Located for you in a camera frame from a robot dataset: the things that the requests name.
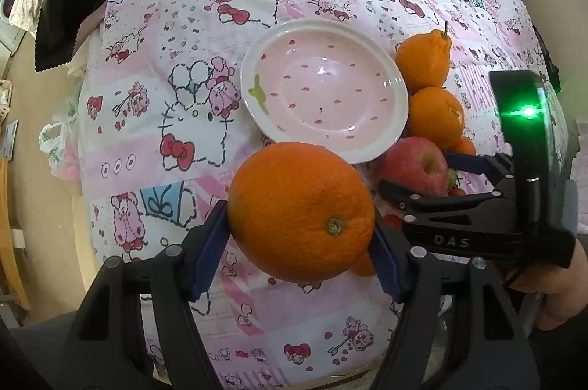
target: orange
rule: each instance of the orange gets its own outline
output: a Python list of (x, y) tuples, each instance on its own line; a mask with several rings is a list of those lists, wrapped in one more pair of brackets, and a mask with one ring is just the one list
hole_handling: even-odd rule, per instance
[(476, 147), (474, 146), (474, 143), (472, 143), (471, 139), (465, 136), (458, 139), (458, 142), (449, 147), (448, 150), (453, 151), (454, 153), (461, 153), (462, 155), (476, 155)]
[(442, 86), (449, 73), (449, 50), (451, 38), (447, 35), (447, 22), (445, 31), (418, 33), (403, 41), (394, 61), (406, 87), (417, 92), (428, 86)]
[(376, 270), (373, 268), (372, 260), (367, 251), (362, 254), (355, 264), (353, 264), (351, 270), (361, 277), (371, 277), (376, 275)]
[(229, 189), (231, 233), (262, 271), (301, 284), (348, 270), (375, 220), (355, 169), (321, 146), (277, 143), (247, 159)]
[(439, 149), (448, 149), (463, 133), (462, 105), (443, 88), (423, 88), (409, 99), (408, 127), (411, 135), (425, 137)]

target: pink plate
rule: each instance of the pink plate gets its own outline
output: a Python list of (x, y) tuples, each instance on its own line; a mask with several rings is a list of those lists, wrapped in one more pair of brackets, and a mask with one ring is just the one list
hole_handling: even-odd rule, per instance
[(408, 116), (389, 54), (338, 22), (297, 19), (270, 28), (247, 51), (241, 93), (272, 140), (319, 144), (350, 164), (376, 158)]

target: red apple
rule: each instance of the red apple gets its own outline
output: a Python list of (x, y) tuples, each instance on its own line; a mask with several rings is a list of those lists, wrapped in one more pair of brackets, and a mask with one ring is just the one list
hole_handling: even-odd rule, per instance
[(398, 141), (384, 156), (379, 179), (387, 179), (429, 196), (445, 196), (449, 168), (441, 150), (424, 137)]

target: hello kitty print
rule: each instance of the hello kitty print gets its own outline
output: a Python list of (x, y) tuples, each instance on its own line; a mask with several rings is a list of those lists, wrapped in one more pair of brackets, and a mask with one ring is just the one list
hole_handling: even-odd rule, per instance
[[(546, 85), (556, 153), (565, 154), (563, 115), (520, 0), (108, 0), (79, 118), (99, 262), (153, 257), (227, 198), (239, 165), (271, 145), (243, 103), (243, 56), (268, 28), (303, 17), (343, 22), (392, 56), (405, 38), (447, 22), (453, 47), (444, 86), (461, 101), (478, 152), (508, 150), (488, 72), (531, 69)], [(371, 185), (371, 165), (358, 170)], [(475, 176), (459, 180), (468, 192), (488, 190)], [(165, 374), (149, 299), (142, 296), (147, 349)], [(401, 306), (376, 278), (350, 272), (303, 286), (281, 281), (230, 240), (211, 289), (190, 308), (223, 386), (270, 390), (312, 386), (381, 358)]]

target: white plate rim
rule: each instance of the white plate rim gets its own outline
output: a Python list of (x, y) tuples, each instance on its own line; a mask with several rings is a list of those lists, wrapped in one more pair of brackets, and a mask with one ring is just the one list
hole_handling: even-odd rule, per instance
[(356, 29), (351, 28), (348, 25), (321, 18), (299, 18), (284, 22), (280, 25), (274, 25), (266, 30), (249, 46), (241, 64), (240, 91), (245, 106), (260, 130), (269, 139), (276, 143), (292, 141), (292, 138), (287, 132), (278, 129), (277, 125), (275, 125), (268, 115), (263, 112), (257, 99), (249, 95), (249, 88), (251, 83), (254, 82), (255, 66), (260, 54), (270, 45), (270, 43), (287, 33), (309, 30), (333, 32), (358, 42), (378, 60), (386, 72), (387, 77), (392, 82), (395, 103), (393, 116), (396, 117), (396, 119), (391, 121), (379, 138), (367, 146), (347, 151), (332, 150), (352, 165), (364, 163), (377, 158), (386, 152), (386, 150), (401, 137), (408, 119), (408, 92), (398, 66), (396, 66), (396, 63), (387, 51), (370, 37), (358, 32)]

